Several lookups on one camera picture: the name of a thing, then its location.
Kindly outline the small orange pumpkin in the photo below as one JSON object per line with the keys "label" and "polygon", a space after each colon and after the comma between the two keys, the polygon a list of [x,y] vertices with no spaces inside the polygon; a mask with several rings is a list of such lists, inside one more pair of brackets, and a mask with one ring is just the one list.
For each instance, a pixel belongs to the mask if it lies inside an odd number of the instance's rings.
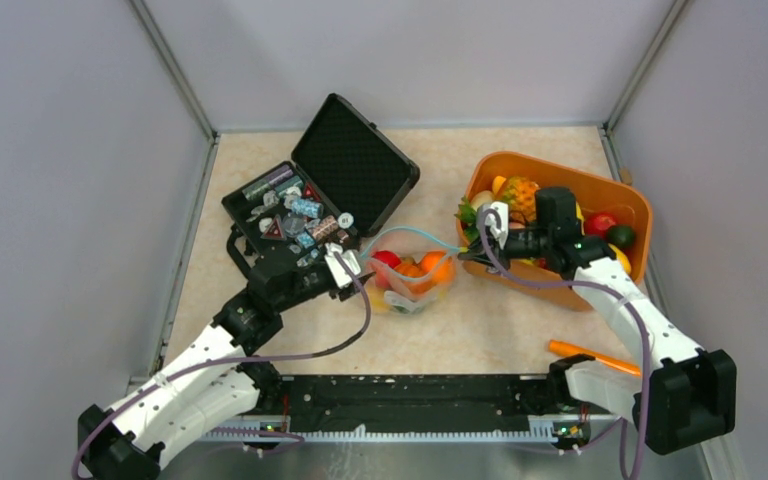
{"label": "small orange pumpkin", "polygon": [[427,272],[413,261],[402,261],[395,272],[401,284],[414,296],[424,295],[434,287],[432,280],[424,280]]}

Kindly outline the red apple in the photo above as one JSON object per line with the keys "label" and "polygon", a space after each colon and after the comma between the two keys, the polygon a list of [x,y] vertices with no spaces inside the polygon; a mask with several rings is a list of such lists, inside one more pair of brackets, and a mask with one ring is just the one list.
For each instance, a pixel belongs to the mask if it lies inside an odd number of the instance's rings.
{"label": "red apple", "polygon": [[372,254],[374,260],[372,267],[375,271],[375,285],[377,288],[387,290],[389,288],[389,277],[386,271],[394,270],[402,263],[402,259],[392,251],[379,250]]}

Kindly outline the orange tangerine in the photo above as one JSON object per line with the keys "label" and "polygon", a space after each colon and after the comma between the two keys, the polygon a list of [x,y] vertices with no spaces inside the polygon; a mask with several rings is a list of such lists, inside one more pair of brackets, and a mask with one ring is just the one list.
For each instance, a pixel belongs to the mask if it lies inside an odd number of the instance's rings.
{"label": "orange tangerine", "polygon": [[442,250],[426,253],[418,262],[418,266],[429,275],[429,282],[434,286],[449,284],[456,276],[454,260]]}

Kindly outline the clear zip top bag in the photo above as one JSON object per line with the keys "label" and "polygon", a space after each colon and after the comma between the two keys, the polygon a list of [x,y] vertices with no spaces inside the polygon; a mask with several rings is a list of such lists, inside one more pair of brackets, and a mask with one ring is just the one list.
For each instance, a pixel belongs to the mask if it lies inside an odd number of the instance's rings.
{"label": "clear zip top bag", "polygon": [[461,249],[410,226],[395,226],[371,239],[360,254],[371,278],[365,291],[378,313],[418,315],[442,301],[457,277]]}

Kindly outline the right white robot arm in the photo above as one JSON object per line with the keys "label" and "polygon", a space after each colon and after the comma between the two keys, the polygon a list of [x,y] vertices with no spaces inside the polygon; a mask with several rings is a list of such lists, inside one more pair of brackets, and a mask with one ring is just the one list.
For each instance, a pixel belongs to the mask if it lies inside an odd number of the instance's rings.
{"label": "right white robot arm", "polygon": [[584,234],[569,189],[538,190],[536,210],[536,221],[511,229],[506,203],[480,207],[476,224],[489,263],[522,286],[570,289],[602,317],[640,369],[633,377],[581,355],[546,385],[549,404],[560,412],[583,402],[601,407],[632,423],[644,445],[660,455],[731,433],[732,357],[685,335],[642,293],[608,243]]}

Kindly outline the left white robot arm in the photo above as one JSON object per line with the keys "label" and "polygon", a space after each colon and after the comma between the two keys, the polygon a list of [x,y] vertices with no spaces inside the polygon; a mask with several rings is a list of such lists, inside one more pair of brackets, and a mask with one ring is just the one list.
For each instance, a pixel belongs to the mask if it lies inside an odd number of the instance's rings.
{"label": "left white robot arm", "polygon": [[87,408],[78,420],[74,479],[156,479],[186,448],[230,417],[279,404],[280,386],[258,366],[340,352],[362,336],[313,353],[263,357],[257,350],[282,326],[284,311],[324,293],[365,292],[357,251],[329,243],[301,265],[273,251],[245,274],[244,289],[175,360],[112,405]]}

